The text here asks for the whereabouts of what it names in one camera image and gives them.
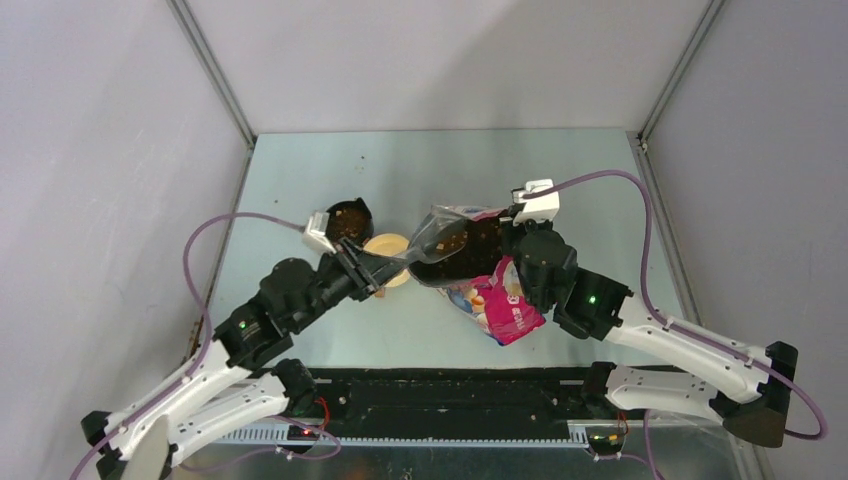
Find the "pink blue cat food bag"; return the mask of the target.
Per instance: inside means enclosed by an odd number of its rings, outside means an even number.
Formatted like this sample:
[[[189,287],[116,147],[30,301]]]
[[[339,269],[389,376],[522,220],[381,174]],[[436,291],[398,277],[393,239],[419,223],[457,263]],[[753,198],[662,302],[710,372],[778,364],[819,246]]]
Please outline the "pink blue cat food bag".
[[[487,217],[500,219],[506,216],[506,213],[505,209],[436,205],[416,228],[412,240],[430,224],[442,225],[465,219],[476,220]],[[439,291],[456,308],[471,318],[484,334],[501,346],[509,345],[525,337],[546,323],[542,313],[526,300],[513,261],[506,255],[489,277],[478,277],[460,285],[430,288]]]

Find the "translucent plastic scoop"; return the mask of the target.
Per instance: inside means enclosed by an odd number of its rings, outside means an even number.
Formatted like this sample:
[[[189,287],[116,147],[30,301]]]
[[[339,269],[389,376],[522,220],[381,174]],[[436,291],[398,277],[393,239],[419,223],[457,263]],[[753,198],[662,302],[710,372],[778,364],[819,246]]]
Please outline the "translucent plastic scoop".
[[[409,242],[407,250],[393,260],[436,264],[462,251],[468,243],[467,222],[460,220],[442,225],[430,224]]]

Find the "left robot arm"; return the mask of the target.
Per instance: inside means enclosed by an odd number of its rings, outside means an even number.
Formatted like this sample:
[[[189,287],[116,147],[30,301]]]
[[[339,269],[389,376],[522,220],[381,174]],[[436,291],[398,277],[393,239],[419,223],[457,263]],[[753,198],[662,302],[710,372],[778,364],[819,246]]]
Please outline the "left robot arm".
[[[262,418],[304,416],[316,403],[293,337],[345,299],[364,301],[417,261],[418,250],[371,253],[342,240],[317,265],[278,262],[256,294],[153,391],[116,412],[81,421],[101,479],[165,479],[185,460]]]

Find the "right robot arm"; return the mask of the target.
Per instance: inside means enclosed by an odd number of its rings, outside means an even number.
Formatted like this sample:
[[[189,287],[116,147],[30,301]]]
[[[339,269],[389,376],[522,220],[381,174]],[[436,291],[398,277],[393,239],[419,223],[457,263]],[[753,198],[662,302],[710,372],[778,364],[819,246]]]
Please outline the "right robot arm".
[[[577,264],[549,221],[500,220],[503,250],[529,305],[578,339],[637,349],[669,364],[645,370],[595,362],[583,384],[585,411],[661,410],[719,423],[751,444],[784,443],[798,351],[785,342],[745,345],[647,306],[626,285]]]

